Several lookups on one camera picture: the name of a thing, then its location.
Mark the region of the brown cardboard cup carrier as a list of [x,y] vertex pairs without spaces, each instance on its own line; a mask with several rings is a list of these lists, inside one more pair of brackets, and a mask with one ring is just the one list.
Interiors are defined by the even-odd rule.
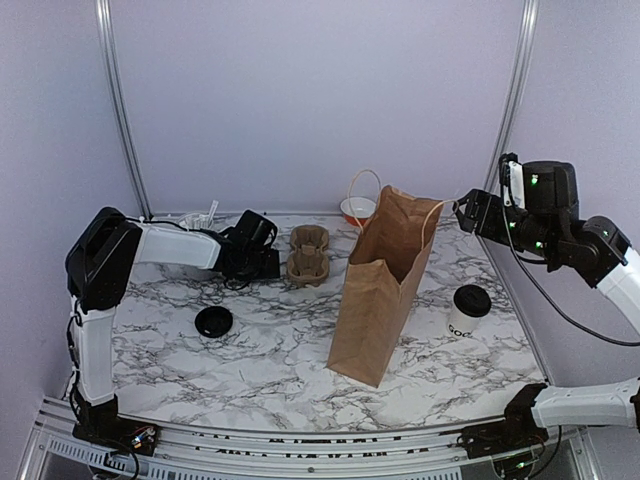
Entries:
[[295,227],[290,235],[291,253],[286,262],[288,279],[296,287],[319,286],[329,276],[329,232],[319,225]]

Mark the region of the black plastic cup lid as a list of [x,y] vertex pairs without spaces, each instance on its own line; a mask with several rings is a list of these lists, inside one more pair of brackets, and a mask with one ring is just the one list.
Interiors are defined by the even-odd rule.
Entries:
[[194,325],[200,335],[211,339],[220,338],[231,330],[233,315],[222,306],[207,307],[196,315]]

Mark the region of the brown paper takeout bag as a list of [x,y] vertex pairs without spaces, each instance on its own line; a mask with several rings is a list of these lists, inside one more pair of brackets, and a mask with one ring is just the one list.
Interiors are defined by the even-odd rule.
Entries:
[[377,388],[426,271],[447,200],[379,187],[373,214],[356,225],[327,367]]

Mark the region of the single white paper cup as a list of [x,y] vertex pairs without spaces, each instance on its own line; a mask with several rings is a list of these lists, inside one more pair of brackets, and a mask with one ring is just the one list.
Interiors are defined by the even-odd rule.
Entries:
[[470,316],[453,305],[447,319],[446,331],[455,338],[470,338],[483,319],[483,316]]

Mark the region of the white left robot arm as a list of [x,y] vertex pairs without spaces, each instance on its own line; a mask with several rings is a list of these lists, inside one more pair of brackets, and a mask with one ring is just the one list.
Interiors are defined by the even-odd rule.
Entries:
[[68,341],[76,373],[73,394],[94,408],[86,426],[102,443],[119,444],[127,432],[123,418],[103,405],[116,398],[113,323],[134,266],[172,264],[212,271],[243,289],[279,277],[277,234],[272,221],[251,210],[219,232],[133,219],[113,207],[98,212],[68,253],[65,269],[72,307]]

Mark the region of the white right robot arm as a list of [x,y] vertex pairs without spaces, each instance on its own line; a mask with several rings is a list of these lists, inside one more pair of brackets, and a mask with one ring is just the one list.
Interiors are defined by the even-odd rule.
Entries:
[[583,218],[574,167],[497,162],[497,183],[461,197],[455,217],[482,243],[543,377],[507,404],[495,438],[534,427],[639,426],[639,255],[608,217]]

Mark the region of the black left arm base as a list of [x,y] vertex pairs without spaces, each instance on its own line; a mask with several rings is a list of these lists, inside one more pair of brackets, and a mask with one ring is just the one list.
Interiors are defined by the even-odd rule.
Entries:
[[154,454],[159,426],[120,416],[117,396],[105,403],[92,405],[75,392],[71,394],[69,403],[76,416],[75,438],[122,452],[133,451],[143,456]]

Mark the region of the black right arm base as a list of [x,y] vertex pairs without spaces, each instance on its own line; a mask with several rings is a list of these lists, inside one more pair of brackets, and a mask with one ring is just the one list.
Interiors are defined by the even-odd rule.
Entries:
[[506,405],[502,420],[464,427],[456,444],[465,449],[469,459],[544,444],[549,434],[536,425],[532,408],[546,388],[544,383],[524,386]]

